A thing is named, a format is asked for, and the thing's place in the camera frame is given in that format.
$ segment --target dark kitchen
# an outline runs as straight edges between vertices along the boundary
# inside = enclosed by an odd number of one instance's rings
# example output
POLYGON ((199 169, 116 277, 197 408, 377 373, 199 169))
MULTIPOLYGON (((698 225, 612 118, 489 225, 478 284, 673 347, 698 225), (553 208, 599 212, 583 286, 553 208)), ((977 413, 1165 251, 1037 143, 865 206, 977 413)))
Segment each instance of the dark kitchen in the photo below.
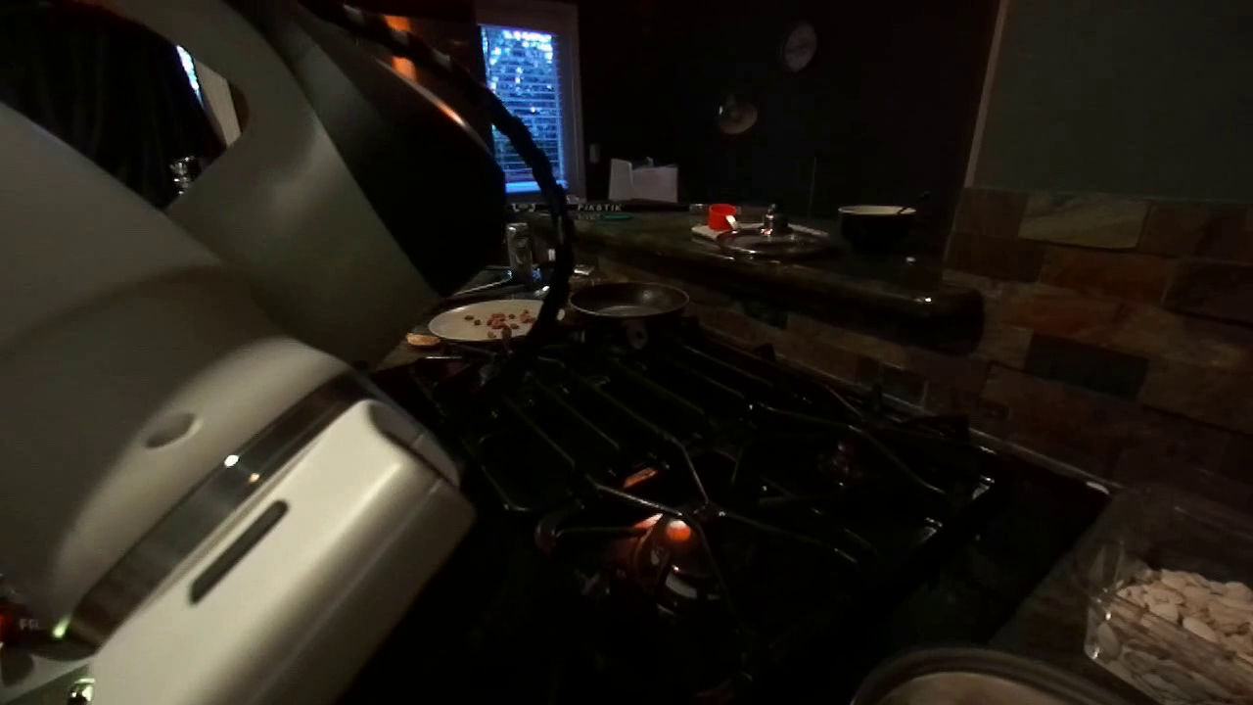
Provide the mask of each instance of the dark kitchen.
POLYGON ((0 0, 0 705, 1253 700, 1253 4, 0 0))

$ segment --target window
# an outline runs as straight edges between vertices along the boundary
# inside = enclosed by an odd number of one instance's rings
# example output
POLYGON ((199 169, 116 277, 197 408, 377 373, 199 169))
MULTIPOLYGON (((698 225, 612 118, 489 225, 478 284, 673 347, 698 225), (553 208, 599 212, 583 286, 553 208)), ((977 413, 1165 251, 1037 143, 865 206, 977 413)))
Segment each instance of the window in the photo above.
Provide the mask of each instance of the window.
MULTIPOLYGON (((567 4, 478 4, 484 87, 544 148, 557 186, 583 195, 578 15, 567 4)), ((541 195, 531 169, 493 129, 508 195, 541 195)))

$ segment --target bowl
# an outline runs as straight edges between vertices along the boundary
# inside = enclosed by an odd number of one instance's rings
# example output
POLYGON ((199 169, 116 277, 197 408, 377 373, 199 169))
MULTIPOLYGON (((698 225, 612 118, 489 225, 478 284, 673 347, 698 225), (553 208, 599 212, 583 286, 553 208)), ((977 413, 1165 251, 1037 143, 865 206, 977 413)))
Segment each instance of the bowl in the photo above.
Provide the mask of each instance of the bowl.
POLYGON ((912 206, 840 206, 839 208, 839 236, 852 251, 869 256, 901 256, 903 238, 912 236, 916 208, 912 206))

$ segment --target chrome trim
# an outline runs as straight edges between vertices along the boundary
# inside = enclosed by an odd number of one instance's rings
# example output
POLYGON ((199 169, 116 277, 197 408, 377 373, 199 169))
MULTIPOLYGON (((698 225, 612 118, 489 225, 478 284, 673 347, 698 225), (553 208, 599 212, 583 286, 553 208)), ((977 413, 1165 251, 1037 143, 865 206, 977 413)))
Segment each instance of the chrome trim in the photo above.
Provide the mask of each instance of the chrome trim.
POLYGON ((370 395, 360 378, 334 378, 228 454, 78 600, 67 618, 67 642, 96 651, 206 535, 255 499, 311 435, 370 395))

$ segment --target gas stove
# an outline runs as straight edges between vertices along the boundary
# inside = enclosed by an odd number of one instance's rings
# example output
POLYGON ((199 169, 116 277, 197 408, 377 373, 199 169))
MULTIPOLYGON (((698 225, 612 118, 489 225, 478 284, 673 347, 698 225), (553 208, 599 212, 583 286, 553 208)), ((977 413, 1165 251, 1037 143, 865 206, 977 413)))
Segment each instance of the gas stove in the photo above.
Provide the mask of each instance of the gas stove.
MULTIPOLYGON (((1021 503, 963 418, 685 319, 646 336, 567 330, 528 362, 420 362, 378 387, 467 464, 484 521, 360 689, 425 668, 446 694, 508 700, 839 694, 1021 503)), ((1055 521, 1050 553, 1083 521, 1055 521)))

